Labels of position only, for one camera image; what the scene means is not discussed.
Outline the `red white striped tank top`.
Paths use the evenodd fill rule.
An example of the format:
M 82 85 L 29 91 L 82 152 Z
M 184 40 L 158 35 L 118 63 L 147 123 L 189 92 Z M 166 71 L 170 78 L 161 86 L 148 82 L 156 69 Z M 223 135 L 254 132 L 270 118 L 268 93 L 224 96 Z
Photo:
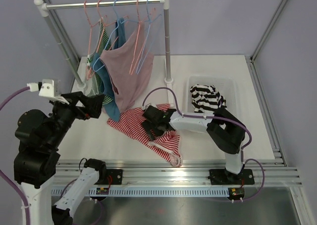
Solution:
M 172 166 L 182 166 L 182 156 L 179 152 L 180 135 L 176 131 L 167 131 L 163 133 L 162 136 L 151 141 L 141 125 L 145 120 L 146 119 L 143 117 L 143 110 L 139 107 L 122 113 L 118 122 L 109 118 L 107 124 L 127 137 L 136 140 L 151 149 Z

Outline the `black white striped tank top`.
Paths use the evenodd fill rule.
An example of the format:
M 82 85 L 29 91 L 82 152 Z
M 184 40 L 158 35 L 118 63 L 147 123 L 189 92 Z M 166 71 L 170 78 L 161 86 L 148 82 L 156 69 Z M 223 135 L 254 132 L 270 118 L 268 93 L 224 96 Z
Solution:
M 214 113 L 219 108 L 227 108 L 226 99 L 213 85 L 195 84 L 190 94 L 195 113 Z

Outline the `pink tank top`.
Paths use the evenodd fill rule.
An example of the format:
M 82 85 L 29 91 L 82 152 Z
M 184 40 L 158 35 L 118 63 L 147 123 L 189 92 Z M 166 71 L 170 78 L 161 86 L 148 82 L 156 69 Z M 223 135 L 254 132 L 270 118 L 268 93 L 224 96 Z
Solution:
M 104 50 L 101 79 L 104 94 L 113 98 L 120 113 L 130 109 L 149 83 L 154 55 L 145 48 L 145 25 L 139 24 L 123 46 Z

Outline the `pink hanger with red top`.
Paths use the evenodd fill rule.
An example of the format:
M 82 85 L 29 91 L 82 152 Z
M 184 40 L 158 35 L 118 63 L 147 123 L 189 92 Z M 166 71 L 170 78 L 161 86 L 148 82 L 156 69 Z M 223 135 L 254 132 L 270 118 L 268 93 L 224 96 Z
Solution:
M 142 36 L 144 35 L 144 32 L 141 31 L 141 27 L 146 24 L 147 17 L 144 19 L 141 19 L 140 14 L 139 14 L 139 0 L 136 2 L 136 8 L 137 8 L 137 17 L 138 17 L 138 27 L 137 27 L 137 33 L 136 33 L 136 39 L 135 39 L 135 45 L 134 45 L 134 50 L 133 50 L 133 58 L 131 61 L 130 69 L 129 69 L 129 74 L 133 75 L 135 73 L 138 60 L 140 59 L 141 55 L 141 50 L 142 50 L 142 45 L 143 42 L 140 42 Z

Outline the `blue hanger end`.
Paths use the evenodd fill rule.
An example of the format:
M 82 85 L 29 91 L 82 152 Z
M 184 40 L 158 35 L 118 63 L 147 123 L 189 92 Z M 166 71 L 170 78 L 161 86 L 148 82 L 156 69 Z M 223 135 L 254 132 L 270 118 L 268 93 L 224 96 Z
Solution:
M 150 35 L 150 31 L 151 31 L 151 26 L 156 23 L 158 21 L 158 19 L 160 19 L 162 17 L 162 13 L 159 13 L 157 14 L 157 10 L 156 8 L 154 7 L 151 12 L 149 11 L 149 7 L 148 7 L 148 4 L 149 4 L 149 1 L 150 0 L 147 0 L 146 1 L 146 12 L 147 12 L 147 21 L 146 21 L 146 29 L 145 29 L 145 38 L 144 38 L 144 42 L 143 42 L 143 45 L 142 45 L 142 50 L 141 50 L 141 55 L 140 55 L 140 59 L 138 60 L 138 64 L 137 64 L 137 67 L 136 67 L 136 70 L 135 70 L 135 73 L 137 75 L 139 75 L 141 69 L 143 68 L 143 65 L 145 63 L 145 60 L 147 59 L 147 56 L 149 54 L 149 50 L 151 49 L 154 41 L 152 41 L 150 43 L 150 46 L 147 48 L 147 42 L 148 42 L 148 38 L 149 38 L 149 35 Z

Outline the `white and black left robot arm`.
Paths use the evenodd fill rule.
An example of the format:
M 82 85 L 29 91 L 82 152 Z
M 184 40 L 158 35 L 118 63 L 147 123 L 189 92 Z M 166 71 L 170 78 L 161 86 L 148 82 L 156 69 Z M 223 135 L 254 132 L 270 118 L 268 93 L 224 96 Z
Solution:
M 51 191 L 60 158 L 58 147 L 76 119 L 99 118 L 102 96 L 82 92 L 64 94 L 65 103 L 51 100 L 52 113 L 25 112 L 18 121 L 15 137 L 19 152 L 14 160 L 14 179 L 21 186 L 27 225 L 70 225 L 74 214 L 94 184 L 106 181 L 106 164 L 97 159 L 85 162 L 80 176 L 55 204 Z

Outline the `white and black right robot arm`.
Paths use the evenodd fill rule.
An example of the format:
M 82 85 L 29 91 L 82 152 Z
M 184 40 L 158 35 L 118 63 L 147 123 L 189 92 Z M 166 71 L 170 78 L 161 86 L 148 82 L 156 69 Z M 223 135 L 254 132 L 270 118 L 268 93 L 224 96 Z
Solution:
M 182 114 L 176 109 L 159 110 L 148 106 L 141 123 L 151 141 L 168 131 L 189 130 L 208 134 L 216 146 L 225 153 L 225 169 L 210 173 L 212 184 L 242 184 L 244 168 L 241 144 L 247 134 L 245 125 L 226 108 L 212 114 Z

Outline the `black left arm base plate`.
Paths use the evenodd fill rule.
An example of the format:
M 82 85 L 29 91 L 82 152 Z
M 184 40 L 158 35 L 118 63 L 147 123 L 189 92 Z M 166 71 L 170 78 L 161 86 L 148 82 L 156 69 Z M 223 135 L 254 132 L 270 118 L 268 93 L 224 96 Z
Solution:
M 101 173 L 99 180 L 96 182 L 97 185 L 121 185 L 123 179 L 122 169 L 106 169 L 105 172 Z

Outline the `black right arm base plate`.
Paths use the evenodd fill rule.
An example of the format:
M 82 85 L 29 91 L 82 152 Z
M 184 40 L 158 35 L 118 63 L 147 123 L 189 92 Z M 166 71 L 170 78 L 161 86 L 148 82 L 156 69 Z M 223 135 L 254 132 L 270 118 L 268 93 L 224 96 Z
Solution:
M 251 169 L 242 169 L 239 174 L 226 169 L 210 169 L 208 179 L 211 185 L 254 185 L 255 180 Z

